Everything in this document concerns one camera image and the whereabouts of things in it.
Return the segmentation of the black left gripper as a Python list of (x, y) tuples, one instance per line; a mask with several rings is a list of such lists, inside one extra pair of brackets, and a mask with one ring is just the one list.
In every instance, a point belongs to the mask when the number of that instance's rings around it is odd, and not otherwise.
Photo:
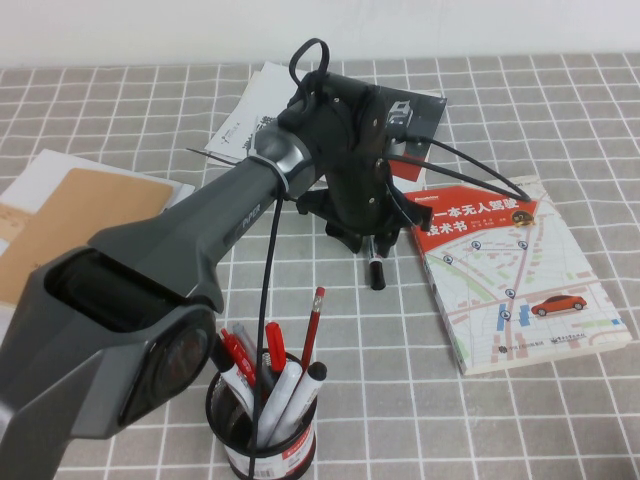
[[(358, 254), (365, 236), (388, 257), (400, 229), (428, 230), (432, 210), (406, 198), (396, 179), (417, 183), (404, 169), (426, 159), (433, 135), (433, 98), (334, 73), (311, 72), (297, 89), (297, 136), (324, 177), (323, 190), (302, 194), (300, 213), (325, 220), (325, 233)], [(402, 170), (392, 171), (400, 156)]]

